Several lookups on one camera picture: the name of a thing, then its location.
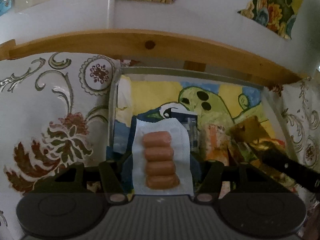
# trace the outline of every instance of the green cartoon creature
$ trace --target green cartoon creature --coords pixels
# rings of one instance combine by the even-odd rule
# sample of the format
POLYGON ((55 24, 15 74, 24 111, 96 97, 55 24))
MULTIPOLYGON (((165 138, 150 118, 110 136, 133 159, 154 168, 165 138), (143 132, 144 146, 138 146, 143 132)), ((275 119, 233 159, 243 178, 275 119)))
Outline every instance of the green cartoon creature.
POLYGON ((187 87, 181 90, 178 102, 189 111, 198 114, 199 130, 201 130, 206 123, 223 125, 228 130, 235 124, 254 115, 258 117, 259 122, 267 120, 261 102, 249 108, 249 100, 244 94, 241 94, 238 98, 239 105, 243 111, 235 118, 231 117, 227 106, 219 95, 199 87, 187 87))

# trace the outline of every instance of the cocktail sausage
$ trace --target cocktail sausage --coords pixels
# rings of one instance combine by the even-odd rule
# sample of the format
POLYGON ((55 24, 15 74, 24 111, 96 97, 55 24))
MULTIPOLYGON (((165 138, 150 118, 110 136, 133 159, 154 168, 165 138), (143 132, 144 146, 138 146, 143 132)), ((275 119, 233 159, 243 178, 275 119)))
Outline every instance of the cocktail sausage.
POLYGON ((166 162, 147 162, 146 174, 150 176, 172 175, 176 172, 173 161, 166 162))
POLYGON ((147 176, 146 185, 151 189, 169 189, 178 186, 180 183, 176 174, 168 176, 147 176))
POLYGON ((143 136, 144 147, 168 147, 171 143, 171 135, 167 131, 151 132, 143 136))
POLYGON ((144 156, 149 162, 172 161, 173 149, 171 147, 151 147, 144 150, 144 156))

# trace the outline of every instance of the white paper towel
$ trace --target white paper towel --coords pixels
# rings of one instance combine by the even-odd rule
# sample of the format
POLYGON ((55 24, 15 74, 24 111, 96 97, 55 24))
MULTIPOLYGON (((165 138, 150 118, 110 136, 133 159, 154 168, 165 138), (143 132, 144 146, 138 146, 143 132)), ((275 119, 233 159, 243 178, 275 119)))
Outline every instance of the white paper towel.
POLYGON ((192 175, 190 172, 190 143, 186 128, 175 118, 164 119, 156 123, 137 119, 136 133, 132 144, 132 181, 137 195, 184 195, 193 196, 192 175), (171 134, 171 147, 174 150, 173 161, 180 184, 172 189, 154 190, 146 186, 142 137, 146 133, 168 131, 171 134))

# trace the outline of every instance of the ribbed gray surface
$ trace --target ribbed gray surface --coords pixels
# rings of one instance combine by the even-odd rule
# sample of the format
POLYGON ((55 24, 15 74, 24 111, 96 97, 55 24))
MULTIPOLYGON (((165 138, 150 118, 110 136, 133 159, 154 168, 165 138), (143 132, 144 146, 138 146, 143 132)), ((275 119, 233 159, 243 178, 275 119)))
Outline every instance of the ribbed gray surface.
MULTIPOLYGON (((251 240, 220 221, 209 206, 188 196, 135 196, 127 205, 112 207, 93 230, 74 240, 251 240)), ((281 240, 299 240, 295 235, 281 240)))

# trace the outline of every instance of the black handle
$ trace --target black handle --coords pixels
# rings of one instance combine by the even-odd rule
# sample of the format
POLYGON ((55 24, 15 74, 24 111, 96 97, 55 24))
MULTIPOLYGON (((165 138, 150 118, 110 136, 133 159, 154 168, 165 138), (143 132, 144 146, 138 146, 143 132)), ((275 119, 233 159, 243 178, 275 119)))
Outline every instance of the black handle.
POLYGON ((198 193, 220 193, 222 184, 222 173, 224 170, 224 164, 219 161, 208 161, 211 167, 205 177, 198 193))
POLYGON ((262 162, 285 173, 307 190, 320 192, 320 174, 290 160, 286 155, 270 149, 264 152, 262 162))
POLYGON ((99 164, 100 179, 103 192, 105 193, 123 193, 121 185, 107 161, 99 164))

